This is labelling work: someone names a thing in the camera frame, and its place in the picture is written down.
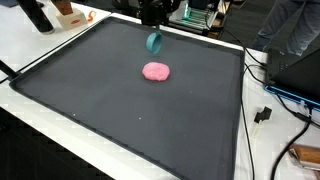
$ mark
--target orange object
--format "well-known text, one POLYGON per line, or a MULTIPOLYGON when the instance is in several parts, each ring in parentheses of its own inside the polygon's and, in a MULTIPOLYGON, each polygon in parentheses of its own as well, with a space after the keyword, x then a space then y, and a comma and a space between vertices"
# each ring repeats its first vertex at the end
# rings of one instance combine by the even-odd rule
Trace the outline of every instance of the orange object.
POLYGON ((93 18, 96 16, 96 12, 95 11, 90 11, 89 15, 88 15, 88 22, 92 22, 93 18))

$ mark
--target black tray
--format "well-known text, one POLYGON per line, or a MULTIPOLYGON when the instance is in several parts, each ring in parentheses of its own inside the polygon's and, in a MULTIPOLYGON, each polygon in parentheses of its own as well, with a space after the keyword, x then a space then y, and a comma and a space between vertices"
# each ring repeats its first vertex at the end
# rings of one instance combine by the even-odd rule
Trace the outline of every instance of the black tray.
POLYGON ((38 63, 11 87, 181 179, 229 180, 235 168, 242 51, 107 18, 38 63), (165 82, 143 66, 171 68, 165 82))

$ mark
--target pink blob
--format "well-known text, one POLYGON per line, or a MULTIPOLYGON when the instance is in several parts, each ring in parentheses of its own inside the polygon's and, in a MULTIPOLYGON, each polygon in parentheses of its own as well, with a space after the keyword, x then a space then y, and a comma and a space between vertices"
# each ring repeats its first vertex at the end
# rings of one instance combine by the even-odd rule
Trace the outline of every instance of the pink blob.
POLYGON ((165 81, 170 74, 170 68, 162 63, 150 62, 143 67, 142 74, 151 81, 165 81))

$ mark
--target small white object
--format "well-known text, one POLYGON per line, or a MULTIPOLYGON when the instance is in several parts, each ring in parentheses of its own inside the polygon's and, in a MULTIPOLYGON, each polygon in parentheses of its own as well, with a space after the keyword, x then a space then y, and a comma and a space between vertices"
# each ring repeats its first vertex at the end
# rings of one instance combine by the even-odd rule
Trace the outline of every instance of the small white object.
POLYGON ((88 21, 86 16, 78 10, 77 8, 73 8, 73 13, 68 15, 62 15, 59 11, 56 13, 56 18, 58 19, 62 28, 66 31, 82 26, 88 25, 88 21))

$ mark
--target white surface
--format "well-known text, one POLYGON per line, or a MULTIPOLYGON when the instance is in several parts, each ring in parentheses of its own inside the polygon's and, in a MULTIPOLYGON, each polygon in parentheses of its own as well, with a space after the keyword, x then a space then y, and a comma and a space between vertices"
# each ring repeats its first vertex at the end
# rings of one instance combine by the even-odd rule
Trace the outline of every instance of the white surface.
MULTIPOLYGON (((41 2, 45 4, 43 11, 55 28, 55 32, 51 35, 41 35, 20 6, 7 8, 0 5, 0 60, 15 71, 111 14, 107 11, 73 3, 72 7, 82 11, 86 18, 91 10, 96 11, 97 15, 94 22, 87 26, 64 31, 56 18, 58 10, 55 6, 48 0, 41 2)), ((4 73, 0 72, 0 81, 6 77, 4 73)))
MULTIPOLYGON (((118 14, 113 14, 112 16, 140 23, 139 20, 128 18, 126 16, 118 14)), ((161 29, 230 48, 242 49, 236 45, 182 32, 168 27, 161 27, 161 29)), ((266 59, 266 55, 263 53, 253 50, 251 52, 261 61, 266 59)), ((254 61, 246 56, 246 63, 254 64, 254 61)), ((259 78, 262 78, 262 72, 257 71, 254 68, 253 72, 256 73, 259 78)), ((302 129, 303 123, 287 113, 275 98, 266 93, 262 89, 262 86, 252 79, 249 73, 246 74, 244 80, 243 99, 249 133, 251 134, 256 179, 269 179, 274 159, 282 150, 285 143, 287 143, 290 138, 302 129), (269 121, 265 121, 260 132, 254 135, 253 132, 256 127, 253 123, 254 116, 257 110, 260 111, 264 106, 268 106, 273 109, 271 119, 269 121)), ((65 117, 27 99, 24 96, 21 96, 18 93, 15 93, 9 88, 8 81, 0 84, 0 106, 117 180, 175 179, 174 176, 161 168, 152 165, 150 162, 119 147, 100 135, 97 135, 73 121, 66 119, 65 117)), ((291 108, 296 108, 295 106, 296 105, 293 103, 290 104, 291 108)), ((306 135, 304 135, 298 142, 307 145, 319 146, 319 137, 319 129, 311 127, 306 135)), ((251 179, 252 172, 250 168, 242 116, 239 126, 237 147, 235 179, 251 179)), ((283 161, 281 161, 277 171, 277 176, 277 179, 315 179, 315 176, 311 171, 293 167, 287 156, 283 161)))

